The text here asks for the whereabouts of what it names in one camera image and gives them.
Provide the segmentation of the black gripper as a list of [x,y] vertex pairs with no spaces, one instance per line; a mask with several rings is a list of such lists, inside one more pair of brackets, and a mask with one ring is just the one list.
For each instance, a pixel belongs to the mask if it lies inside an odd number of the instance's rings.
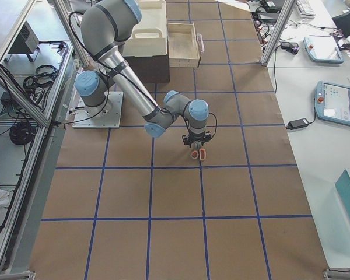
[[191,145],[196,142],[203,146],[204,143],[209,142],[213,137],[214,136],[209,131],[200,134],[189,132],[188,135],[182,136],[182,141],[185,146],[189,147],[191,147]]

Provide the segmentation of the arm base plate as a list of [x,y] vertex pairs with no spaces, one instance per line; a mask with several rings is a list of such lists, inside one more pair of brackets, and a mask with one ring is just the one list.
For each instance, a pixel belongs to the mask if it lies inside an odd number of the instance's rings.
[[123,92],[105,92],[107,101],[97,107],[85,106],[82,98],[79,98],[78,106],[82,109],[75,111],[72,126],[75,129],[103,129],[120,127],[121,111],[123,105]]

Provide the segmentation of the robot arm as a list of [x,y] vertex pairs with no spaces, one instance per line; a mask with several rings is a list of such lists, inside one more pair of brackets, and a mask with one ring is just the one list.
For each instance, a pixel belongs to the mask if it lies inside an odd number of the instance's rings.
[[120,53],[119,47],[131,37],[141,18],[136,1],[98,2],[83,14],[80,26],[86,51],[142,115],[151,137],[160,137],[181,116],[188,122],[188,135],[182,137],[185,145],[210,141],[213,136],[206,130],[209,107],[205,100],[191,100],[171,90],[159,106]]

